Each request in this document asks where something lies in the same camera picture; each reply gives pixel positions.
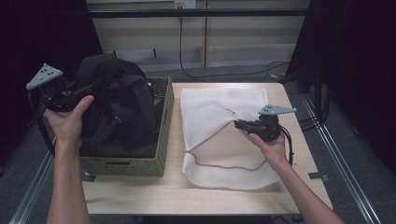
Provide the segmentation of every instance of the table surface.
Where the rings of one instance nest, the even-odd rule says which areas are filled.
[[[83,182],[90,214],[134,215],[279,215],[299,211],[283,183],[263,189],[240,191],[202,189],[182,174],[184,140],[180,115],[182,89],[243,88],[266,89],[271,105],[291,107],[278,83],[174,83],[175,102],[169,132],[164,176],[98,175]],[[319,198],[332,207],[321,179],[308,174],[318,171],[294,114],[279,116],[279,123],[291,134],[293,168]]]

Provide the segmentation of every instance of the hand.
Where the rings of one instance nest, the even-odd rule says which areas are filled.
[[[46,109],[44,117],[48,120],[56,136],[56,148],[59,150],[77,150],[80,144],[80,136],[82,129],[82,114],[93,101],[93,96],[82,98],[72,112],[62,113],[53,112]]]
[[[283,164],[289,164],[286,159],[285,150],[285,135],[283,133],[271,143],[266,143],[255,133],[251,133],[249,137],[253,142],[262,150],[262,154],[268,160],[271,167],[277,171],[277,169]]]

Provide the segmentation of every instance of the green plastic crate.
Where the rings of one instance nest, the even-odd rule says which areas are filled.
[[[163,175],[175,95],[171,78],[148,77],[147,81],[154,90],[154,103],[164,99],[158,142],[133,152],[123,150],[117,141],[102,145],[99,150],[118,152],[119,156],[80,157],[81,167],[90,175]]]

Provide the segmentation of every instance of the white cloth bag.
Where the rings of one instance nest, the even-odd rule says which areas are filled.
[[[184,176],[211,189],[260,189],[279,181],[260,149],[233,126],[236,119],[258,119],[267,104],[264,89],[183,89]]]

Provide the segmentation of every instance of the black backpack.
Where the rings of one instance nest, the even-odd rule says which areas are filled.
[[[78,90],[92,85],[95,97],[83,115],[80,156],[128,156],[100,148],[116,141],[131,152],[157,142],[163,104],[154,105],[154,93],[135,63],[114,54],[87,57],[75,81]]]

